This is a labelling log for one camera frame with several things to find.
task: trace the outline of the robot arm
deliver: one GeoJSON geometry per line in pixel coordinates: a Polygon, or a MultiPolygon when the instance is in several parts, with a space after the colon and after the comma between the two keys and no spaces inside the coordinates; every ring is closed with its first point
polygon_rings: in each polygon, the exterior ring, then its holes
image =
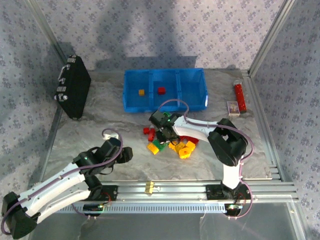
{"type": "Polygon", "coordinates": [[[133,157],[132,149],[124,147],[114,160],[102,164],[111,160],[120,146],[121,142],[112,137],[101,147],[81,152],[72,163],[41,184],[20,195],[10,192],[4,196],[1,213],[13,239],[29,234],[45,218],[72,203],[85,199],[95,200],[102,189],[95,175],[105,168],[113,167],[115,163],[126,163],[133,157]]]}
{"type": "Polygon", "coordinates": [[[156,136],[160,143],[176,141],[180,136],[190,136],[210,143],[218,160],[223,164],[223,191],[226,195],[233,195],[233,192],[241,185],[239,179],[240,160],[248,145],[246,138],[232,130],[209,127],[224,125],[236,128],[226,118],[219,122],[186,119],[187,121],[181,114],[174,113],[167,116],[160,111],[154,112],[149,118],[150,122],[158,129],[156,136]]]}

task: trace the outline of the patterned wallpaper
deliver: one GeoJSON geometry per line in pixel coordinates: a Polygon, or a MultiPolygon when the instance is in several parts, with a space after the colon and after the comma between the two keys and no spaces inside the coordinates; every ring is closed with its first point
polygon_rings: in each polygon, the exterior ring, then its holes
{"type": "MultiPolygon", "coordinates": [[[[60,62],[23,1],[0,1],[0,199],[39,177],[60,62]]],[[[1,235],[0,239],[10,239],[1,235]]]]}
{"type": "Polygon", "coordinates": [[[254,80],[286,173],[320,239],[320,2],[293,8],[254,80]]]}
{"type": "MultiPolygon", "coordinates": [[[[284,0],[38,0],[90,70],[248,69],[284,0]]],[[[62,47],[65,54],[70,48],[62,47]]]]}

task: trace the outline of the table surface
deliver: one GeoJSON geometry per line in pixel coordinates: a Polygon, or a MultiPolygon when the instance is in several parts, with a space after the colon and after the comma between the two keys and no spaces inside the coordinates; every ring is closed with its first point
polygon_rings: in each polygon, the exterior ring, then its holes
{"type": "MultiPolygon", "coordinates": [[[[190,112],[188,117],[204,121],[219,121],[228,117],[227,101],[235,101],[233,82],[242,79],[240,71],[205,70],[208,89],[208,107],[190,112]]],[[[188,159],[166,147],[153,155],[148,149],[148,136],[143,128],[149,127],[151,113],[125,113],[122,102],[124,72],[90,72],[91,86],[83,116],[72,120],[63,113],[52,151],[48,158],[44,180],[62,170],[80,152],[101,146],[104,128],[118,130],[124,146],[132,147],[133,158],[126,164],[117,164],[110,175],[98,175],[101,181],[121,180],[221,180],[223,165],[218,161],[209,143],[201,141],[188,159]]],[[[249,92],[244,86],[247,113],[231,117],[232,123],[253,141],[255,151],[244,166],[245,179],[270,179],[270,161],[266,158],[249,92]]]]}

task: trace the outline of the blue plastic tray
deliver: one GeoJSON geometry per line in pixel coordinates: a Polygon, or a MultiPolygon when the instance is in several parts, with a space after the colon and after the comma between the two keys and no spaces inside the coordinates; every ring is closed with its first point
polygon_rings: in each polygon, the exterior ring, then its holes
{"type": "MultiPolygon", "coordinates": [[[[166,100],[181,99],[190,111],[207,108],[208,90],[203,68],[127,70],[124,74],[123,107],[127,113],[153,112],[166,100]],[[165,94],[159,95],[158,88],[165,94]]],[[[185,111],[180,102],[168,102],[164,112],[185,111]]]]}

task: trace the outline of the green block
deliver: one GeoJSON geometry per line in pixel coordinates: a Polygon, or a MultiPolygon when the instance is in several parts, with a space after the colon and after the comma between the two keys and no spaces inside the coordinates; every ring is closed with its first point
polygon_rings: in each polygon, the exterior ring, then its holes
{"type": "Polygon", "coordinates": [[[160,144],[158,139],[153,140],[153,145],[155,145],[160,152],[162,152],[169,143],[160,144]]]}

